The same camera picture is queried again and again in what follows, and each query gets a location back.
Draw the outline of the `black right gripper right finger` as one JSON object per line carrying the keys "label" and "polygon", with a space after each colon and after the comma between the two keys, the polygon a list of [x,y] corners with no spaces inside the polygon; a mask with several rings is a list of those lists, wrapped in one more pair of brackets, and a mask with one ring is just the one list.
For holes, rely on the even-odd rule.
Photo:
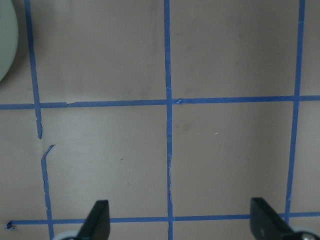
{"label": "black right gripper right finger", "polygon": [[250,231],[256,240],[289,240],[293,230],[262,197],[250,200]]}

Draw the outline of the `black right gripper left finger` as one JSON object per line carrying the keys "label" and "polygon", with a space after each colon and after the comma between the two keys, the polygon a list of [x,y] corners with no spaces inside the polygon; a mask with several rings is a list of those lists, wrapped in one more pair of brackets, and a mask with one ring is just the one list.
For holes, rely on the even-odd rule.
{"label": "black right gripper left finger", "polygon": [[109,201],[98,200],[93,205],[76,240],[107,240],[110,235]]}

